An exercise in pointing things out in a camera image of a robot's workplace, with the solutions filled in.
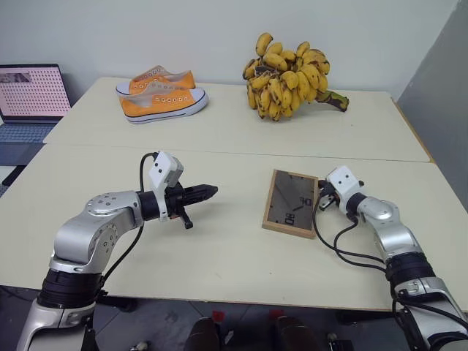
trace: laptop screen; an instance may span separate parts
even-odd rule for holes
[[[4,122],[52,123],[69,109],[57,64],[0,65],[0,116]]]

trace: orange sneaker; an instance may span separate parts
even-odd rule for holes
[[[182,89],[170,83],[153,82],[139,94],[119,94],[127,120],[134,124],[192,115],[206,106],[208,95],[201,88]]]
[[[150,82],[154,81],[172,83],[184,89],[193,89],[195,87],[192,71],[169,73],[163,66],[155,66],[142,75],[133,78],[129,83],[117,84],[116,90],[123,95],[139,94],[148,87]]]

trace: banana stem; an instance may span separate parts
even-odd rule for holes
[[[350,100],[347,97],[343,97],[335,91],[330,90],[327,90],[325,93],[318,92],[315,100],[317,102],[324,102],[325,104],[335,106],[341,112],[346,112],[348,105],[350,104]]]

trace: laptop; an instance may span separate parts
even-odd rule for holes
[[[0,166],[27,165],[69,109],[57,64],[0,65]]]

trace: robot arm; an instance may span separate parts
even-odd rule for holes
[[[17,351],[97,350],[92,317],[113,248],[144,221],[181,217],[192,227],[184,206],[212,197],[215,186],[183,188],[184,168],[170,154],[154,154],[152,191],[112,192],[93,197],[83,211],[58,231],[49,271],[31,305]]]
[[[412,350],[466,350],[468,330],[463,322],[467,318],[434,274],[411,230],[400,222],[398,207],[363,195],[363,183],[345,166],[335,169],[321,185],[329,196],[321,209],[336,201],[343,214],[362,219],[374,231],[390,293],[403,306],[396,318]]]

